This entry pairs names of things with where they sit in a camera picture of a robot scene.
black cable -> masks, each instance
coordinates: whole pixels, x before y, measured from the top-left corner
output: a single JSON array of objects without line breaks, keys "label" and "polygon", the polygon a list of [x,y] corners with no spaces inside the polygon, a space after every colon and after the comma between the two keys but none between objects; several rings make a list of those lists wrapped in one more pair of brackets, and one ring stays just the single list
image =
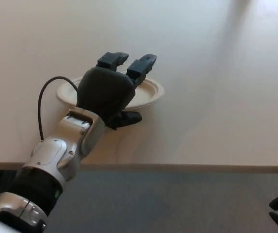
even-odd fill
[{"label": "black cable", "polygon": [[70,79],[68,79],[66,77],[62,77],[62,76],[53,77],[44,84],[44,86],[42,87],[42,90],[40,92],[40,95],[38,97],[38,103],[37,103],[37,119],[38,119],[38,128],[40,130],[41,140],[44,140],[42,119],[41,119],[41,102],[42,102],[43,93],[44,93],[46,87],[48,86],[48,84],[50,84],[52,81],[57,80],[57,79],[62,79],[62,80],[67,81],[76,90],[76,92],[78,92],[76,85]]}]

